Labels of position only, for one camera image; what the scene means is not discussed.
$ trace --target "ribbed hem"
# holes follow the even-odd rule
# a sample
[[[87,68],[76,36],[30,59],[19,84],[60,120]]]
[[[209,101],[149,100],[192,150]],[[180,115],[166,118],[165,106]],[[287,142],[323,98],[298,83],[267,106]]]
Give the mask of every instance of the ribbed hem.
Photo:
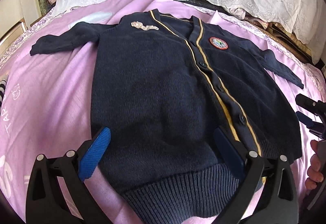
[[[238,184],[222,163],[173,175],[121,195],[145,224],[180,224],[192,216],[218,215]]]

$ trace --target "black and white striped fabric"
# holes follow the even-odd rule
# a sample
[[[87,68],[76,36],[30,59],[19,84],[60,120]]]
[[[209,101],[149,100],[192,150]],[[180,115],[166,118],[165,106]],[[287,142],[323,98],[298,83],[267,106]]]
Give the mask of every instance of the black and white striped fabric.
[[[8,74],[4,74],[0,77],[0,108],[4,98],[4,91],[6,89],[7,80],[8,80]]]

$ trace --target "gold emblem badge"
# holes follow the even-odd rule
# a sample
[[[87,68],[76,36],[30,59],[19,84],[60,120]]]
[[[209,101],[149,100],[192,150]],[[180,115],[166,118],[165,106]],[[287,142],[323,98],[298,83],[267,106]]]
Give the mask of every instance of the gold emblem badge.
[[[159,28],[156,26],[144,26],[143,23],[141,22],[131,22],[131,26],[135,28],[141,28],[142,30],[150,30],[150,29],[155,29],[158,30]]]

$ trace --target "hand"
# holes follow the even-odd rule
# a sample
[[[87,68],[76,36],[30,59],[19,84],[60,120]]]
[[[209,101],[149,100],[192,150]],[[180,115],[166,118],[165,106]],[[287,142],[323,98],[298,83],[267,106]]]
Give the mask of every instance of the hand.
[[[315,154],[310,159],[311,166],[307,170],[307,175],[309,178],[307,178],[306,182],[304,183],[308,190],[315,189],[317,187],[316,183],[320,183],[324,180],[322,173],[319,172],[320,160],[317,156],[317,145],[318,141],[316,140],[312,140],[310,142],[310,146]]]

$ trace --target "embroidered patch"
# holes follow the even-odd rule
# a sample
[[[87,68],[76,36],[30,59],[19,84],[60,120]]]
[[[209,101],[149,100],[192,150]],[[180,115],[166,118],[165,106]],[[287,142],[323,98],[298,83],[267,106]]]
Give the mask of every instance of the embroidered patch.
[[[135,28],[141,28],[142,30],[150,30],[150,29],[155,29],[158,30],[159,28],[156,26],[144,26],[143,23],[141,22],[131,22],[131,26]]]
[[[209,39],[209,41],[215,48],[227,49],[229,47],[228,44],[226,44],[226,42],[220,38],[212,37]]]

